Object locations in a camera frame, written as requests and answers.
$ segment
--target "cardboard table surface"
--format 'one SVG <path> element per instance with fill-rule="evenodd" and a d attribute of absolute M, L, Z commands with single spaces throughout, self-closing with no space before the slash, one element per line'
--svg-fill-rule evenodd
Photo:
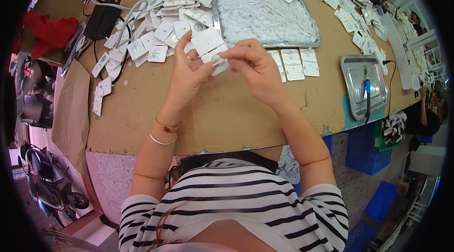
<path fill-rule="evenodd" d="M 132 7 L 139 0 L 122 0 Z M 309 118 L 320 135 L 336 133 L 364 124 L 356 121 L 349 108 L 345 81 L 340 68 L 344 54 L 361 54 L 353 44 L 353 33 L 347 33 L 334 16 L 334 10 L 320 0 L 304 0 L 312 13 L 322 37 L 322 45 L 315 49 L 320 77 L 287 81 L 284 87 L 301 111 Z M 86 13 L 93 10 L 88 4 Z M 386 42 L 378 39 L 370 26 L 379 48 L 386 51 L 387 59 L 394 54 Z M 105 40 L 96 43 L 98 57 L 108 49 Z M 78 61 L 91 73 L 96 61 L 93 46 Z M 91 102 L 99 78 L 90 79 L 89 119 L 90 130 L 86 150 L 100 153 L 137 154 L 151 124 L 155 120 L 167 95 L 173 68 L 173 56 L 165 63 L 146 62 L 136 68 L 134 63 L 124 67 L 112 93 L 103 98 L 100 117 L 91 112 Z M 389 81 L 394 63 L 388 65 L 385 77 Z M 391 112 L 414 104 L 419 98 L 412 90 L 402 90 L 399 69 L 395 70 L 391 85 Z M 371 113 L 370 122 L 383 118 L 388 107 Z M 287 143 L 273 111 L 252 98 L 240 74 L 225 71 L 208 84 L 202 84 L 192 105 L 183 114 L 182 126 L 176 141 L 175 155 L 238 151 L 246 148 L 268 147 Z"/>

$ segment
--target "metal tray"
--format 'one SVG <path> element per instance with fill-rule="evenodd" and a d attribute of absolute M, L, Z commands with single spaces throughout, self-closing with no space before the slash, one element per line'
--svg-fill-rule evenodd
<path fill-rule="evenodd" d="M 303 0 L 299 0 L 304 7 L 306 8 L 307 12 L 309 13 L 310 18 L 314 21 L 315 26 L 317 26 L 317 23 L 315 23 L 314 17 L 310 13 L 309 7 L 307 7 L 306 3 Z M 225 44 L 229 48 L 233 48 L 235 45 L 230 44 L 225 41 L 224 38 L 224 30 L 222 28 L 222 23 L 221 23 L 221 18 L 219 16 L 219 8 L 218 8 L 218 0 L 213 0 L 211 2 L 212 10 L 213 10 L 213 20 L 214 20 L 214 27 L 219 30 L 221 33 L 222 38 L 224 39 Z M 262 42 L 263 46 L 265 48 L 275 48 L 275 47 L 319 47 L 321 45 L 321 35 L 320 31 L 317 34 L 318 38 L 314 43 L 305 43 L 305 42 Z"/>
<path fill-rule="evenodd" d="M 351 114 L 356 120 L 366 116 L 367 94 L 364 81 L 366 70 L 371 81 L 371 112 L 382 108 L 388 102 L 388 90 L 378 60 L 371 55 L 343 55 L 340 66 L 347 84 Z"/>

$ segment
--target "black power supply box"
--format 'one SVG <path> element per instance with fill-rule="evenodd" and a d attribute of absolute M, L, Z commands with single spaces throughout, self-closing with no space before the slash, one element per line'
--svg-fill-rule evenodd
<path fill-rule="evenodd" d="M 106 4 L 119 4 L 114 0 L 105 0 Z M 121 10 L 114 7 L 96 5 L 88 19 L 87 26 L 83 34 L 92 40 L 100 40 L 109 37 L 112 33 Z"/>

